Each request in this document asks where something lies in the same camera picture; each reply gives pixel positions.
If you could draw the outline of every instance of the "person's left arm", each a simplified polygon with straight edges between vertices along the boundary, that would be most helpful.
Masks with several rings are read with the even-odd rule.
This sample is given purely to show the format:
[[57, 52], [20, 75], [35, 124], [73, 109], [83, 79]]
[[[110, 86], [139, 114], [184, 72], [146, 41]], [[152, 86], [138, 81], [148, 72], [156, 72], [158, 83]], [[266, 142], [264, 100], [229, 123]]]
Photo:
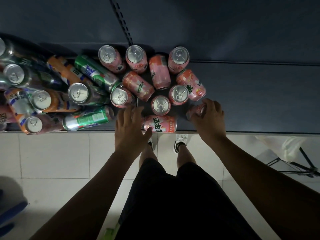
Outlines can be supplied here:
[[30, 240], [97, 238], [126, 172], [152, 135], [151, 130], [141, 132], [143, 107], [132, 109], [128, 106], [118, 113], [115, 151], [106, 164]]

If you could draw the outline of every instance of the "person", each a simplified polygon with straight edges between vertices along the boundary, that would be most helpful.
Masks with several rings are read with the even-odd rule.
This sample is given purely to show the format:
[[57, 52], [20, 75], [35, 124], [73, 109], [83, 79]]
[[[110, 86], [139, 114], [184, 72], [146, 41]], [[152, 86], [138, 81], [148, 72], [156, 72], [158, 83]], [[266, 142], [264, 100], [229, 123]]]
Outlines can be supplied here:
[[[226, 137], [224, 112], [203, 99], [204, 117], [192, 116], [201, 139], [281, 239], [318, 238], [320, 194], [252, 157]], [[139, 156], [139, 172], [119, 218], [115, 239], [259, 239], [217, 182], [200, 168], [177, 135], [177, 176], [153, 153], [152, 131], [141, 131], [142, 107], [119, 111], [114, 153], [96, 176], [32, 237], [32, 240], [96, 239], [118, 188]]]

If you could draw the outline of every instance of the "hand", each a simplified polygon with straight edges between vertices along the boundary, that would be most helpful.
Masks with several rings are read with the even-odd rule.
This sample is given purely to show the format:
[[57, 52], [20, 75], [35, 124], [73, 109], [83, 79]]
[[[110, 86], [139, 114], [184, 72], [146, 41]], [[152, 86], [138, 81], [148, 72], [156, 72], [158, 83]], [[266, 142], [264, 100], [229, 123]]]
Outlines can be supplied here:
[[197, 114], [193, 114], [191, 121], [201, 139], [210, 146], [215, 139], [226, 137], [224, 111], [217, 101], [205, 98], [202, 103], [207, 107], [204, 117], [201, 118]]
[[132, 162], [139, 156], [152, 136], [152, 128], [142, 134], [142, 110], [143, 107], [127, 106], [118, 112], [118, 117], [115, 121], [114, 152]]

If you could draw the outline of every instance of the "black metal stand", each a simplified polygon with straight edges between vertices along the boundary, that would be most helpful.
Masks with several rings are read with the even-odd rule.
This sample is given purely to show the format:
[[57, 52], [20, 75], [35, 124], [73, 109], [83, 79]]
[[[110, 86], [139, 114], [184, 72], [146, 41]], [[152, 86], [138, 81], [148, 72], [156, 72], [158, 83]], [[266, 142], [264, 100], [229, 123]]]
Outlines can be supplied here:
[[271, 162], [267, 163], [267, 166], [271, 166], [274, 165], [275, 163], [282, 161], [284, 163], [286, 163], [287, 165], [289, 165], [290, 167], [292, 167], [291, 165], [295, 166], [292, 167], [295, 171], [279, 171], [280, 173], [291, 173], [291, 174], [298, 174], [298, 175], [305, 175], [308, 176], [310, 178], [313, 178], [314, 176], [320, 176], [320, 173], [318, 172], [318, 168], [316, 168], [313, 163], [310, 161], [310, 159], [308, 158], [308, 156], [306, 155], [306, 153], [303, 151], [302, 148], [299, 149], [300, 152], [302, 153], [302, 155], [304, 156], [304, 158], [306, 159], [306, 161], [308, 162], [308, 164], [310, 165], [310, 168], [303, 166], [301, 164], [298, 164], [296, 162], [286, 162], [281, 160], [279, 157], [272, 160]]

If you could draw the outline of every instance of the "person's right arm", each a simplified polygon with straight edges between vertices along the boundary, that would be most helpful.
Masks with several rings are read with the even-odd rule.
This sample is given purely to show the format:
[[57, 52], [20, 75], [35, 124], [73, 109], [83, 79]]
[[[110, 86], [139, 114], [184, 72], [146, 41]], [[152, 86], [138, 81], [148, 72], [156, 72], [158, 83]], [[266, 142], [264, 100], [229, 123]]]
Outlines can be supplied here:
[[281, 239], [320, 236], [320, 194], [252, 157], [226, 136], [221, 105], [210, 99], [203, 118], [192, 116], [202, 140]]

